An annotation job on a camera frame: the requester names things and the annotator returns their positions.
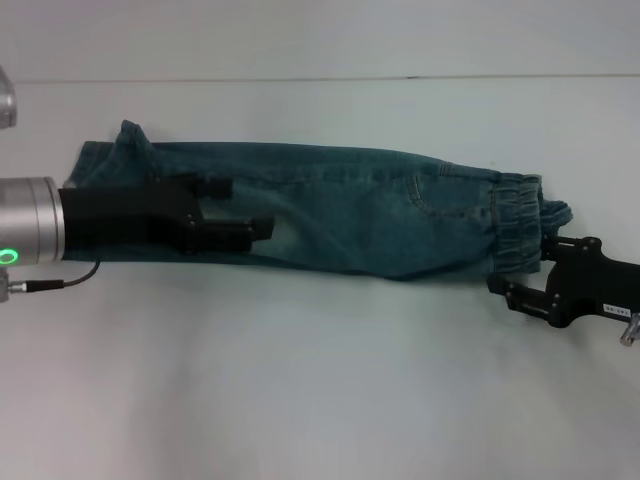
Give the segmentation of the blue denim shorts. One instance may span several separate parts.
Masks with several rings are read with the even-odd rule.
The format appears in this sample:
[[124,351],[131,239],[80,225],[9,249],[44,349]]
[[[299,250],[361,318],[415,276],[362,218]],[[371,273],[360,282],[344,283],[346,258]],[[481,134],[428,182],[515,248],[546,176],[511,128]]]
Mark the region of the blue denim shorts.
[[86,142],[72,187],[139,186],[195,173],[229,178],[211,218],[271,216],[249,253],[199,264],[364,274],[408,281],[537,272],[541,243],[572,219],[537,175],[501,173],[389,150],[251,142],[153,143],[124,121],[112,142]]

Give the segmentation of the right gripper metal plug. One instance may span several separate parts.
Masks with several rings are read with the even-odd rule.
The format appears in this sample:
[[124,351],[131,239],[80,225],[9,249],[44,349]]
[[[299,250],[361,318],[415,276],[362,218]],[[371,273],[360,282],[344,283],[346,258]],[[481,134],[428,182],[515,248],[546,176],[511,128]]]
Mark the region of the right gripper metal plug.
[[631,347],[640,339],[640,314],[634,313],[620,337],[620,343],[625,347]]

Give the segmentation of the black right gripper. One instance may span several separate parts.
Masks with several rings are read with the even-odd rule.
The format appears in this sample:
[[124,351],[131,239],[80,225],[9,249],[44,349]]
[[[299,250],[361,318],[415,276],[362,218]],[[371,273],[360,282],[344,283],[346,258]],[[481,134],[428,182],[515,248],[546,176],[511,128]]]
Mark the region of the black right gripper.
[[510,310],[548,313],[547,322],[555,328],[589,315],[628,324],[640,314],[640,265],[608,258],[600,239],[544,238],[542,259],[554,263],[547,293],[500,274],[487,278],[488,290],[502,296]]

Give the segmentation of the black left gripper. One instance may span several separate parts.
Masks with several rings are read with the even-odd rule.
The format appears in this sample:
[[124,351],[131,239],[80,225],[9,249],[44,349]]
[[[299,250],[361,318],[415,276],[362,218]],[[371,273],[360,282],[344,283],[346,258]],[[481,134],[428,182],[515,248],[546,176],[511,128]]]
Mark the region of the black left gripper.
[[66,258],[104,255],[111,247],[161,246],[181,255],[249,252],[272,238],[273,217],[204,220],[198,196],[231,196],[233,180],[194,174],[140,185],[63,188]]

